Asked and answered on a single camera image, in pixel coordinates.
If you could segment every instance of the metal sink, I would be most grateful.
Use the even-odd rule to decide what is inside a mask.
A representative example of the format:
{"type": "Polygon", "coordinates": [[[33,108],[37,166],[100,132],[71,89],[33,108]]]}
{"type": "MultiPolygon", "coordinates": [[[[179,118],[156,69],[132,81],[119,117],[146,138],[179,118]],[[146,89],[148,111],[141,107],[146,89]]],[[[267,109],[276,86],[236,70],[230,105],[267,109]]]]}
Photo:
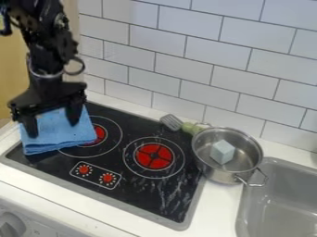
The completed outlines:
{"type": "Polygon", "coordinates": [[[317,170],[276,158],[265,158],[260,168],[269,180],[261,188],[244,188],[237,236],[317,237],[317,170]]]}

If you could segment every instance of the white tile wall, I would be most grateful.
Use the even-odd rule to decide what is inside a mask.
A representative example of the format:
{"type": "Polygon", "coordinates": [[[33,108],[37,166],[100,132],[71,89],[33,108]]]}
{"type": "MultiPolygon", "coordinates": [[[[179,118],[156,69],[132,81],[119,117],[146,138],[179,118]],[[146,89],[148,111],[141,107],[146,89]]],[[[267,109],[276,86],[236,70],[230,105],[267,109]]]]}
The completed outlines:
{"type": "Polygon", "coordinates": [[[105,42],[105,60],[124,65],[153,70],[154,52],[133,48],[130,46],[105,42]]]}
{"type": "Polygon", "coordinates": [[[106,81],[106,95],[129,101],[141,106],[151,107],[152,93],[114,81],[106,81]]]}
{"type": "Polygon", "coordinates": [[[78,8],[79,12],[87,15],[92,15],[96,17],[102,16],[102,7],[101,7],[102,0],[79,0],[78,1],[78,8]]]}
{"type": "Polygon", "coordinates": [[[105,93],[105,79],[97,78],[91,75],[83,75],[83,80],[87,83],[87,89],[92,92],[105,93]]]}
{"type": "Polygon", "coordinates": [[[305,113],[305,109],[301,107],[290,106],[244,94],[240,97],[236,111],[295,127],[299,126],[305,113]]]}
{"type": "Polygon", "coordinates": [[[317,32],[298,30],[291,54],[317,59],[317,32]]]}
{"type": "Polygon", "coordinates": [[[83,56],[86,64],[86,73],[119,82],[128,82],[128,67],[83,56]]]}
{"type": "Polygon", "coordinates": [[[293,28],[224,18],[221,41],[287,53],[294,34],[293,28]]]}
{"type": "Polygon", "coordinates": [[[282,124],[267,122],[262,138],[317,152],[317,133],[303,131],[282,124]]]}
{"type": "Polygon", "coordinates": [[[266,0],[262,20],[317,30],[317,3],[306,0],[266,0]]]}
{"type": "Polygon", "coordinates": [[[165,6],[177,6],[177,7],[189,9],[191,0],[142,0],[142,1],[153,3],[153,4],[160,4],[165,6]]]}
{"type": "Polygon", "coordinates": [[[217,66],[213,71],[211,85],[273,99],[277,82],[276,78],[217,66]]]}
{"type": "Polygon", "coordinates": [[[186,57],[235,69],[246,69],[250,49],[188,37],[186,57]]]}
{"type": "Polygon", "coordinates": [[[154,93],[153,108],[198,121],[202,120],[205,110],[203,105],[157,93],[154,93]]]}
{"type": "Polygon", "coordinates": [[[235,110],[238,93],[228,92],[223,89],[197,84],[191,81],[183,81],[181,86],[181,98],[199,102],[204,105],[235,110]]]}
{"type": "Polygon", "coordinates": [[[275,100],[317,109],[317,87],[281,81],[275,100]]]}
{"type": "Polygon", "coordinates": [[[312,85],[317,83],[317,61],[296,56],[253,50],[248,70],[312,85]]]}
{"type": "Polygon", "coordinates": [[[213,66],[176,56],[157,54],[156,72],[209,84],[213,66]]]}
{"type": "Polygon", "coordinates": [[[102,59],[104,57],[104,47],[102,43],[102,40],[81,36],[82,54],[102,59]]]}
{"type": "Polygon", "coordinates": [[[193,9],[214,14],[259,19],[263,0],[193,0],[193,9]]]}
{"type": "Polygon", "coordinates": [[[178,96],[180,80],[156,73],[130,69],[130,84],[154,92],[178,96]]]}
{"type": "Polygon", "coordinates": [[[317,131],[317,111],[309,109],[300,128],[304,130],[317,131]]]}
{"type": "Polygon", "coordinates": [[[317,1],[80,0],[79,9],[89,90],[317,151],[317,1]]]}
{"type": "Polygon", "coordinates": [[[260,136],[264,120],[236,114],[215,107],[207,107],[205,122],[213,126],[225,126],[244,131],[253,136],[260,136]]]}
{"type": "Polygon", "coordinates": [[[184,54],[185,36],[131,26],[131,45],[170,55],[184,54]]]}
{"type": "Polygon", "coordinates": [[[221,25],[219,16],[164,6],[159,10],[158,27],[165,31],[217,40],[221,25]]]}
{"type": "Polygon", "coordinates": [[[159,7],[131,0],[103,0],[104,18],[157,27],[159,7]]]}
{"type": "Polygon", "coordinates": [[[80,15],[80,30],[83,35],[122,44],[128,43],[127,24],[80,15]]]}

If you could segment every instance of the metal pot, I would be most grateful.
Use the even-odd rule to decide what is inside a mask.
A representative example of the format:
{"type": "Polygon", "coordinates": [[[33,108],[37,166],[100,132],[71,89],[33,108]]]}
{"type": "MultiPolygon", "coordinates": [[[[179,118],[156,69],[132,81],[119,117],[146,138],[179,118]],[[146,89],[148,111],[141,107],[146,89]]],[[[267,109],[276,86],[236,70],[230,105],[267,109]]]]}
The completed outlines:
{"type": "Polygon", "coordinates": [[[242,131],[209,125],[209,128],[194,135],[192,149],[197,167],[212,181],[225,184],[244,183],[251,187],[261,187],[268,180],[268,177],[259,168],[263,159],[260,145],[253,137],[242,131]],[[212,145],[222,139],[235,147],[233,160],[224,165],[220,165],[209,156],[212,145]],[[255,171],[262,174],[263,182],[248,182],[255,171]]]}

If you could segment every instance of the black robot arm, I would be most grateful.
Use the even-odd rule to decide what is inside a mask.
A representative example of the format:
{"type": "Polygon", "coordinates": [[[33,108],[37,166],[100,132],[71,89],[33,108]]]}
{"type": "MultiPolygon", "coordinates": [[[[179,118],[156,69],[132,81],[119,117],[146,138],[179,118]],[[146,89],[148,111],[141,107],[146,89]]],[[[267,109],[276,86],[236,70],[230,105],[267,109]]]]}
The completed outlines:
{"type": "Polygon", "coordinates": [[[70,125],[77,124],[86,101],[86,84],[64,82],[62,77],[82,73],[84,63],[76,57],[78,43],[72,38],[63,5],[59,0],[0,0],[0,13],[4,21],[0,36],[10,35],[11,25],[15,25],[30,52],[26,59],[30,86],[8,102],[13,120],[37,137],[36,116],[65,107],[70,125]],[[81,64],[78,71],[65,70],[71,60],[81,64]]]}

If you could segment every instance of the blue cloth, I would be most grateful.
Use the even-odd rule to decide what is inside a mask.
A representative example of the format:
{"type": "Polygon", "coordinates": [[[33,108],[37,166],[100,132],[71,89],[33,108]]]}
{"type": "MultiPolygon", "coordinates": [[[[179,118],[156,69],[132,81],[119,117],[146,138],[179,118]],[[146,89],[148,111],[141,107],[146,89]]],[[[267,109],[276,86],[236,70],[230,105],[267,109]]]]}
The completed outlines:
{"type": "Polygon", "coordinates": [[[96,139],[94,126],[86,107],[82,109],[80,121],[71,126],[65,108],[49,111],[37,119],[39,135],[29,137],[24,126],[19,124],[19,131],[25,155],[35,155],[55,151],[65,147],[91,143],[96,139]]]}

